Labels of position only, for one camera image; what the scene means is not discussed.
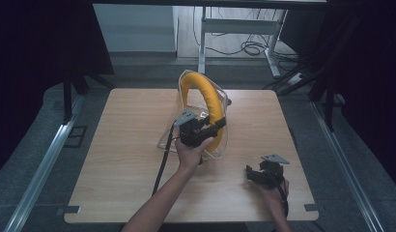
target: forearm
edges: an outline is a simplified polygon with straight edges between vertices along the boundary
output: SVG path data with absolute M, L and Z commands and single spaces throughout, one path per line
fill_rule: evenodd
M 193 170 L 179 168 L 156 194 L 135 213 L 123 228 L 123 231 L 158 231 L 192 174 Z
M 270 210 L 270 216 L 272 217 L 276 232 L 290 232 L 291 226 L 286 220 L 282 204 L 280 202 L 273 202 L 269 203 L 267 207 Z

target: wall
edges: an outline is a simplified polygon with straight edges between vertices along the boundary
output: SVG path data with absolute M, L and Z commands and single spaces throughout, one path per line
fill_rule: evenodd
M 174 7 L 93 6 L 109 52 L 176 52 L 177 14 Z

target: hand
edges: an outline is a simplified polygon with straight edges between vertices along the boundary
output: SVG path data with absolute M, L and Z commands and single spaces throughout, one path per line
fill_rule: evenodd
M 267 205 L 268 209 L 272 212 L 281 212 L 284 211 L 282 204 L 282 196 L 277 188 L 269 188 L 264 185 L 256 185 L 260 190 L 262 197 L 264 198 L 264 202 Z M 285 180 L 282 184 L 280 184 L 286 196 L 289 195 L 289 181 Z
M 198 147 L 188 147 L 184 145 L 180 139 L 175 141 L 178 159 L 180 160 L 179 169 L 195 170 L 201 160 L 201 154 L 213 142 L 213 138 L 207 138 Z
M 290 232 L 291 226 L 285 217 L 285 209 L 282 202 L 282 196 L 277 188 L 268 188 L 263 185 L 256 185 L 261 191 L 264 198 L 265 205 L 267 206 L 270 215 L 275 224 L 276 232 Z M 285 180 L 280 184 L 286 196 L 289 194 L 289 181 Z

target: transparent plastic container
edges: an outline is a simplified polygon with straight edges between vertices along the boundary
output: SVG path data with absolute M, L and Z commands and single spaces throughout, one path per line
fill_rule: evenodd
M 171 119 L 168 121 L 165 132 L 157 144 L 162 149 L 165 149 L 172 125 L 186 108 L 195 112 L 198 120 L 210 115 L 209 126 L 213 125 L 214 121 L 217 121 L 219 117 L 225 117 L 227 122 L 228 96 L 206 76 L 194 71 L 184 71 L 179 79 L 178 92 Z M 177 137 L 179 133 L 179 128 L 175 127 L 173 131 L 174 137 Z M 228 124 L 218 131 L 212 145 L 205 151 L 203 158 L 221 159 L 225 155 L 227 143 Z M 171 144 L 170 151 L 176 152 L 174 141 Z

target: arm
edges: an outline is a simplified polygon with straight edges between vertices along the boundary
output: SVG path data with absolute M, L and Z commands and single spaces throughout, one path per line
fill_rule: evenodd
M 279 190 L 277 188 L 270 189 L 265 186 L 257 186 L 261 191 L 267 209 L 270 211 L 270 215 L 276 227 L 276 232 L 290 232 L 291 227 L 285 217 L 285 210 Z M 281 184 L 281 187 L 286 191 L 286 194 L 289 194 L 288 181 L 285 180 L 285 182 Z
M 158 231 L 192 177 L 202 152 L 212 144 L 212 141 L 213 138 L 209 138 L 199 147 L 190 148 L 177 139 L 175 145 L 180 160 L 177 172 L 135 213 L 123 228 L 123 232 Z

